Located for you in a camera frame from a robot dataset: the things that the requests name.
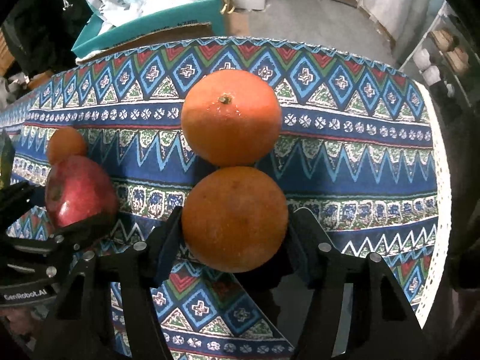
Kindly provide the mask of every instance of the floor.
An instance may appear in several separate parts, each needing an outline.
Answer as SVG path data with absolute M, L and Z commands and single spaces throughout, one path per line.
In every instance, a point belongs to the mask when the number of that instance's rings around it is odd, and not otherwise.
M 388 38 L 356 8 L 332 0 L 267 0 L 248 12 L 250 35 L 333 47 L 395 65 Z

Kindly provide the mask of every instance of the red apple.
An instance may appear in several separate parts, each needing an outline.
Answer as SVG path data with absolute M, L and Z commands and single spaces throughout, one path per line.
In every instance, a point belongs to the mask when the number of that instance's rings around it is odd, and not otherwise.
M 46 179 L 45 205 L 54 227 L 64 227 L 100 212 L 116 215 L 118 199 L 99 164 L 73 155 L 52 166 Z

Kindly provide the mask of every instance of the wooden board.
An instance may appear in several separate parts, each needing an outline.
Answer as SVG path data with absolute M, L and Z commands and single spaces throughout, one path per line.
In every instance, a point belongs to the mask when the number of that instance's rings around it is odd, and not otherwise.
M 14 63 L 15 58 L 10 54 L 10 50 L 5 42 L 3 33 L 0 30 L 0 76 L 4 76 L 8 68 Z

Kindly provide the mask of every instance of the tablecloth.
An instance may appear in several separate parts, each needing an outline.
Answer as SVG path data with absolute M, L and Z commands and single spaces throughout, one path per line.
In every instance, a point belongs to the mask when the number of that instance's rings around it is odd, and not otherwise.
M 195 156 L 180 115 L 188 90 L 219 69 L 245 69 L 275 90 L 282 133 L 255 166 L 308 207 L 346 254 L 381 254 L 423 326 L 440 282 L 450 197 L 438 121 L 428 91 L 385 64 L 335 49 L 254 38 L 205 38 L 114 54 L 56 75 L 0 115 L 14 137 L 12 182 L 44 184 L 56 128 L 72 125 L 112 177 L 120 214 L 103 252 L 145 239 L 215 168 Z M 41 208 L 13 237 L 45 239 Z M 230 274 L 182 249 L 152 296 L 178 359 L 286 358 L 293 350 Z M 129 354 L 118 283 L 112 318 Z

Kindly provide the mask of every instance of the orange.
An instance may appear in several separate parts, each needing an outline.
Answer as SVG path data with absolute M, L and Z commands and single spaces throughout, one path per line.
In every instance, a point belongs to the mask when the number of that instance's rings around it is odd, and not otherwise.
M 87 155 L 88 147 L 82 135 L 73 127 L 60 127 L 55 131 L 46 147 L 50 165 L 67 159 L 71 155 Z
M 219 167 L 249 165 L 273 149 L 282 111 L 273 89 L 255 74 L 220 70 L 196 83 L 181 112 L 192 150 Z
M 202 263 L 224 272 L 261 266 L 287 231 L 287 200 L 265 173 L 246 166 L 217 170 L 190 192 L 182 210 L 183 237 Z

